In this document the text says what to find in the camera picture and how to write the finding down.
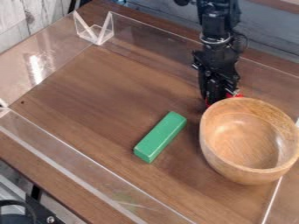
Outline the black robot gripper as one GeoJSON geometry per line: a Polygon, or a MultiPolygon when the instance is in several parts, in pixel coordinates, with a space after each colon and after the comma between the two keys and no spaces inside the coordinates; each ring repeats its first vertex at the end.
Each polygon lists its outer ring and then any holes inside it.
{"type": "Polygon", "coordinates": [[[241,49],[238,37],[209,38],[201,35],[202,49],[193,52],[193,66],[199,71],[201,95],[210,106],[226,98],[226,93],[239,94],[237,63],[241,49]]]}

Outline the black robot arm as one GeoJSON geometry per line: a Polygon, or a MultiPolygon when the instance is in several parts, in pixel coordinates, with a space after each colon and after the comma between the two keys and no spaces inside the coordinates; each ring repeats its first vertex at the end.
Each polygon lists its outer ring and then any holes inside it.
{"type": "Polygon", "coordinates": [[[199,71],[201,95],[210,106],[241,97],[237,63],[245,52],[241,39],[247,36],[234,30],[239,24],[239,0],[197,0],[201,20],[202,49],[193,52],[193,67],[199,71]]]}

